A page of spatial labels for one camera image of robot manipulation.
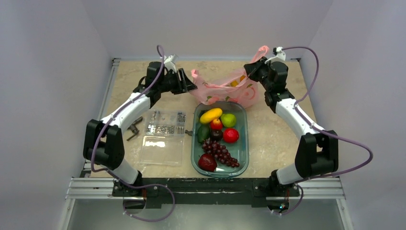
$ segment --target wire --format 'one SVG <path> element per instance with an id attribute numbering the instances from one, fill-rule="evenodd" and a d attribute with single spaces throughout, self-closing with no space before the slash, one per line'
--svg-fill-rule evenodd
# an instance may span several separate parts
<path id="1" fill-rule="evenodd" d="M 110 119 L 106 122 L 106 124 L 104 124 L 103 128 L 101 128 L 101 131 L 99 133 L 99 135 L 97 136 L 96 142 L 94 143 L 93 146 L 93 151 L 91 153 L 91 161 L 90 161 L 90 168 L 92 170 L 92 172 L 101 172 L 101 171 L 107 171 L 112 177 L 116 178 L 117 180 L 119 180 L 121 183 L 125 184 L 126 186 L 133 188 L 133 189 L 144 189 L 144 188 L 148 188 L 148 187 L 153 187 L 153 186 L 159 186 L 159 187 L 164 187 L 165 189 L 167 189 L 170 193 L 170 195 L 172 196 L 172 208 L 169 211 L 169 213 L 161 218 L 158 219 L 145 219 L 145 218 L 141 218 L 141 217 L 136 217 L 132 214 L 129 214 L 127 212 L 127 210 L 125 209 L 124 203 L 123 203 L 123 208 L 124 208 L 124 213 L 127 214 L 130 217 L 133 217 L 135 219 L 139 219 L 142 221 L 146 221 L 146 222 L 157 222 L 157 221 L 161 221 L 165 218 L 167 218 L 168 216 L 170 216 L 173 212 L 173 210 L 175 209 L 175 196 L 173 195 L 172 191 L 167 188 L 166 186 L 162 185 L 162 184 L 148 184 L 148 185 L 143 185 L 143 186 L 132 186 L 129 183 L 121 180 L 119 177 L 117 177 L 112 171 L 110 171 L 109 169 L 106 168 L 102 168 L 102 169 L 95 169 L 94 168 L 94 159 L 96 157 L 96 149 L 97 146 L 99 145 L 100 142 L 100 138 L 102 138 L 103 133 L 105 132 L 106 128 L 109 126 L 109 124 L 130 104 L 132 104 L 133 102 L 135 102 L 136 100 L 138 100 L 142 95 L 146 94 L 147 92 L 149 92 L 149 90 L 151 89 L 151 87 L 155 84 L 155 82 L 157 82 L 159 76 L 162 73 L 162 70 L 164 69 L 164 61 L 165 61 L 165 54 L 164 54 L 164 48 L 161 45 L 157 46 L 157 51 L 158 54 L 162 57 L 162 61 L 161 61 L 161 66 L 159 67 L 159 71 L 158 74 L 156 75 L 156 77 L 154 78 L 154 80 L 152 81 L 152 83 L 146 88 L 144 89 L 139 95 L 137 95 L 135 98 L 131 99 L 130 101 L 128 101 L 127 103 L 123 104 L 118 110 L 117 112 L 115 112 L 112 117 L 110 117 Z"/>
<path id="2" fill-rule="evenodd" d="M 364 161 L 363 163 L 361 163 L 361 164 L 359 164 L 359 165 L 357 165 L 357 166 L 355 166 L 355 167 L 349 168 L 349 169 L 347 169 L 347 170 L 343 170 L 343 171 L 341 171 L 341 172 L 334 172 L 334 173 L 319 175 L 319 176 L 311 176 L 311 177 L 309 177 L 309 178 L 304 178 L 304 179 L 302 179 L 302 180 L 300 180 L 300 181 L 297 181 L 297 183 L 306 181 L 306 180 L 308 180 L 308 179 L 315 179 L 315 178 L 323 178 L 323 177 L 329 177 L 329 176 L 342 175 L 342 174 L 349 173 L 349 172 L 352 172 L 352 171 L 354 171 L 354 170 L 357 170 L 357 169 L 359 169 L 359 168 L 362 168 L 363 166 L 369 164 L 369 163 L 372 161 L 372 159 L 373 159 L 373 153 L 372 153 L 372 150 L 371 150 L 368 146 L 366 146 L 366 145 L 364 145 L 364 144 L 362 144 L 362 143 L 360 143 L 360 142 L 357 142 L 357 141 L 354 141 L 354 140 L 351 140 L 351 139 L 348 139 L 348 138 L 343 138 L 343 137 L 340 137 L 340 136 L 337 136 L 337 135 L 328 133 L 328 132 L 326 132 L 326 131 L 324 131 L 324 130 L 320 130 L 320 129 L 318 129 L 317 127 L 315 127 L 314 124 L 312 124 L 312 123 L 305 117 L 305 115 L 302 114 L 302 112 L 300 112 L 299 108 L 297 107 L 297 104 L 298 104 L 299 102 L 303 101 L 303 100 L 309 95 L 310 91 L 313 89 L 313 86 L 314 86 L 315 81 L 316 81 L 317 76 L 318 76 L 318 70 L 319 70 L 320 63 L 319 63 L 318 56 L 317 56 L 317 54 L 315 53 L 315 51 L 314 51 L 313 49 L 309 48 L 309 47 L 305 47 L 305 46 L 293 46 L 293 47 L 283 48 L 282 50 L 298 49 L 298 48 L 300 48 L 300 49 L 307 49 L 307 50 L 309 50 L 310 52 L 313 53 L 313 55 L 315 56 L 315 59 L 316 59 L 316 73 L 315 73 L 315 77 L 313 78 L 313 81 L 312 81 L 312 83 L 310 84 L 309 89 L 307 90 L 307 92 L 304 94 L 304 96 L 303 96 L 301 99 L 297 100 L 297 101 L 294 103 L 294 109 L 295 109 L 295 111 L 299 114 L 299 116 L 300 116 L 301 118 L 303 118 L 303 120 L 304 120 L 308 125 L 310 125 L 310 127 L 311 127 L 312 129 L 314 129 L 314 130 L 316 130 L 317 132 L 319 132 L 319 133 L 321 133 L 321 134 L 324 134 L 324 135 L 326 135 L 326 136 L 328 136 L 328 137 L 335 138 L 335 139 L 338 139 L 338 140 L 341 140 L 341 141 L 344 141 L 344 142 L 347 142 L 347 143 L 350 143 L 350 144 L 353 144 L 353 145 L 356 145 L 356 146 L 359 146 L 359 147 L 361 147 L 361 148 L 366 149 L 366 150 L 368 151 L 368 153 L 369 153 L 369 158 L 368 158 L 366 161 Z"/>
<path id="3" fill-rule="evenodd" d="M 274 215 L 277 215 L 277 216 L 284 216 L 284 215 L 286 215 L 286 214 L 289 214 L 289 213 L 291 213 L 291 212 L 293 212 L 298 206 L 299 206 L 299 204 L 302 202 L 302 200 L 303 200 L 303 188 L 300 186 L 300 185 L 295 185 L 295 186 L 297 186 L 299 189 L 300 189 L 300 198 L 299 198 L 299 201 L 296 203 L 296 205 L 294 205 L 293 206 L 293 208 L 289 208 L 286 212 L 283 212 L 283 213 L 275 213 L 275 212 L 273 212 L 273 211 L 271 211 L 271 214 L 274 214 Z"/>

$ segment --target red grapes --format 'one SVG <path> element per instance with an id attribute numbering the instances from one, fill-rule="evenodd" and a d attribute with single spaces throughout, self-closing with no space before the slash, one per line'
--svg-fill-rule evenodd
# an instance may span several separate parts
<path id="1" fill-rule="evenodd" d="M 221 145 L 217 141 L 206 140 L 202 144 L 202 149 L 205 153 L 212 155 L 217 161 L 222 164 L 225 164 L 229 167 L 239 167 L 236 158 L 231 157 L 231 153 L 228 152 L 225 145 Z"/>

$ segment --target yellow fruit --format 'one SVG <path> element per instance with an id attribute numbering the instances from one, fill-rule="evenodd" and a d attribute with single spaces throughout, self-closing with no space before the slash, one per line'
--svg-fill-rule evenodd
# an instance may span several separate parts
<path id="1" fill-rule="evenodd" d="M 231 87 L 236 87 L 238 85 L 238 82 L 235 80 L 230 85 L 231 85 Z"/>
<path id="2" fill-rule="evenodd" d="M 211 109 L 200 117 L 200 123 L 208 124 L 214 119 L 218 119 L 222 114 L 223 111 L 220 108 Z"/>

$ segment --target white wall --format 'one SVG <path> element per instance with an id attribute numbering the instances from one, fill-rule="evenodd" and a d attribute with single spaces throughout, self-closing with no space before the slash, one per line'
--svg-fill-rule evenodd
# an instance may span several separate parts
<path id="1" fill-rule="evenodd" d="M 0 229 L 54 230 L 110 58 L 79 0 L 2 0 L 0 31 Z"/>
<path id="2" fill-rule="evenodd" d="M 321 60 L 311 93 L 317 120 L 375 153 L 371 164 L 342 176 L 356 230 L 406 225 L 405 8 L 404 0 L 335 0 L 310 45 Z M 310 52 L 301 65 L 309 83 Z M 367 159 L 361 148 L 339 147 L 339 170 Z"/>
<path id="3" fill-rule="evenodd" d="M 182 59 L 251 59 L 262 45 L 307 46 L 332 1 L 82 0 L 111 56 L 156 58 L 162 44 Z"/>

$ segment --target avocado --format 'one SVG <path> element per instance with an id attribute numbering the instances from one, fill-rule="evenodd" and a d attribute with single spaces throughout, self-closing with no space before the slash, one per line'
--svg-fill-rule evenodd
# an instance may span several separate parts
<path id="1" fill-rule="evenodd" d="M 210 136 L 210 127 L 208 125 L 201 125 L 197 130 L 197 142 L 202 144 Z"/>

